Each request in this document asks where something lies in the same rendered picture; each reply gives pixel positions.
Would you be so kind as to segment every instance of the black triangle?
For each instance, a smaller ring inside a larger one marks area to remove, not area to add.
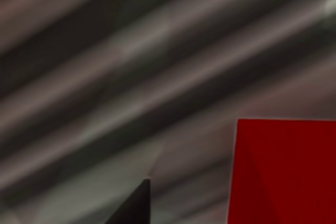
[[[145,179],[106,224],[150,224],[151,182]]]

